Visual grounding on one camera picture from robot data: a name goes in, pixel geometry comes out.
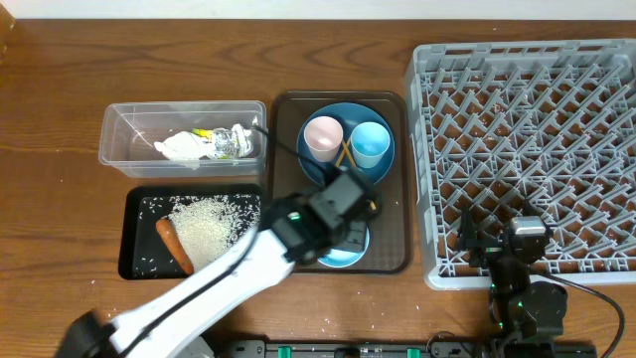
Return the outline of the light blue bowl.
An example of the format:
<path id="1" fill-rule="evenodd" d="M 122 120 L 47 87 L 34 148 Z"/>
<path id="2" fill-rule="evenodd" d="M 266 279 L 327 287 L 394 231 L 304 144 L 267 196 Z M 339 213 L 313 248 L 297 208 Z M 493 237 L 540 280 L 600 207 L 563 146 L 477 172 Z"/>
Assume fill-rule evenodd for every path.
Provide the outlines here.
<path id="1" fill-rule="evenodd" d="M 361 252 L 347 252 L 338 249 L 331 249 L 318 262 L 331 269 L 343 269 L 357 263 L 367 252 L 371 240 L 370 231 L 366 230 L 363 250 Z"/>

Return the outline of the light blue cup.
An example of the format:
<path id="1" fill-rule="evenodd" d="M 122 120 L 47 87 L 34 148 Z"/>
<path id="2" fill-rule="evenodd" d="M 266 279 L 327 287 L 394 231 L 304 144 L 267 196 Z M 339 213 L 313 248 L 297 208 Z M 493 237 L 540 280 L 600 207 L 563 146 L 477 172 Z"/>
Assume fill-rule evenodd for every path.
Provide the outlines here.
<path id="1" fill-rule="evenodd" d="M 368 121 L 354 128 L 351 144 L 357 165 L 372 168 L 379 164 L 389 150 L 391 136 L 383 125 Z"/>

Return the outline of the white rice pile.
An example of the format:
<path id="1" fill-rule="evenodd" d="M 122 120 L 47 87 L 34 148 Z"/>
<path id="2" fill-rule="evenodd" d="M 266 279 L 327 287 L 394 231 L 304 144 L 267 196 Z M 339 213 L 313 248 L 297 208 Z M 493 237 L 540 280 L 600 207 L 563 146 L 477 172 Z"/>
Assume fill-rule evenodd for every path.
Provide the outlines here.
<path id="1" fill-rule="evenodd" d="M 180 244 L 199 271 L 229 250 L 260 217 L 256 194 L 173 196 L 167 215 Z"/>

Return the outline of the white tissue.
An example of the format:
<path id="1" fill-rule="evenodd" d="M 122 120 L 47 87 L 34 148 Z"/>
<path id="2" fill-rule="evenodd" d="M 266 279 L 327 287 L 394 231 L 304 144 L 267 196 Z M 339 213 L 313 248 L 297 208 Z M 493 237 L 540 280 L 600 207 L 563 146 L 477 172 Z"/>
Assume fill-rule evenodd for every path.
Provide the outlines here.
<path id="1" fill-rule="evenodd" d="M 253 152 L 255 138 L 253 128 L 256 125 L 258 125 L 258 119 L 255 116 L 248 126 L 243 126 L 239 123 L 232 126 L 232 132 L 235 136 L 237 157 L 248 157 Z"/>

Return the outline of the yellow silver snack wrapper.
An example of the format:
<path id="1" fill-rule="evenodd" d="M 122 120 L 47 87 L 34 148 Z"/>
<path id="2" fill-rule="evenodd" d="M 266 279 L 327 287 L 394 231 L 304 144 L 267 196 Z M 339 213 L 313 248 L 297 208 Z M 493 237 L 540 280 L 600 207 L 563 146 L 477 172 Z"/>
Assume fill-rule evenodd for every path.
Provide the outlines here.
<path id="1" fill-rule="evenodd" d="M 193 133 L 207 138 L 215 146 L 215 151 L 208 155 L 210 159 L 238 159 L 235 147 L 235 136 L 232 128 L 215 128 L 215 129 L 199 129 L 192 130 Z"/>

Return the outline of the white napkin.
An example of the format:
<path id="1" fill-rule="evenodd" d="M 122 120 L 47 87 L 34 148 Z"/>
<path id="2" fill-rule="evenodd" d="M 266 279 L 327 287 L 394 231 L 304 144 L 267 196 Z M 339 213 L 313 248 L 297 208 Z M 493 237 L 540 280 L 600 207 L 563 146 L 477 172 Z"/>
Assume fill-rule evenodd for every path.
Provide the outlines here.
<path id="1" fill-rule="evenodd" d="M 207 138 L 192 132 L 181 131 L 164 141 L 155 141 L 154 147 L 172 161 L 199 160 L 215 151 Z"/>

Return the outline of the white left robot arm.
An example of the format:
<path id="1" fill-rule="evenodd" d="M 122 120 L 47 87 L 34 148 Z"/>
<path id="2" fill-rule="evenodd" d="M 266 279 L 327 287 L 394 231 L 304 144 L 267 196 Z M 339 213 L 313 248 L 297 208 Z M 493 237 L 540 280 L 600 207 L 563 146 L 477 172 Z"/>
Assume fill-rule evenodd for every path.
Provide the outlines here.
<path id="1" fill-rule="evenodd" d="M 311 265 L 378 215 L 382 199 L 357 169 L 335 170 L 320 189 L 271 201 L 259 222 L 217 260 L 171 290 L 102 323 L 76 319 L 59 357 L 175 357 L 204 331 L 297 266 Z"/>

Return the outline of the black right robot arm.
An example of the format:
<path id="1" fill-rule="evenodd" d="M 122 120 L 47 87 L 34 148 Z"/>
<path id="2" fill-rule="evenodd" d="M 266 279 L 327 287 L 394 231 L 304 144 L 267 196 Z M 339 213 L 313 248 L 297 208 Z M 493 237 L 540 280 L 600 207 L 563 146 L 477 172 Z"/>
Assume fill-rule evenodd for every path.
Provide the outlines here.
<path id="1" fill-rule="evenodd" d="M 531 280 L 531 264 L 545 254 L 552 228 L 529 207 L 498 233 L 480 233 L 468 208 L 461 210 L 456 248 L 471 267 L 491 278 L 489 310 L 500 332 L 475 353 L 483 357 L 595 357 L 589 345 L 555 344 L 563 335 L 567 291 L 546 280 Z"/>

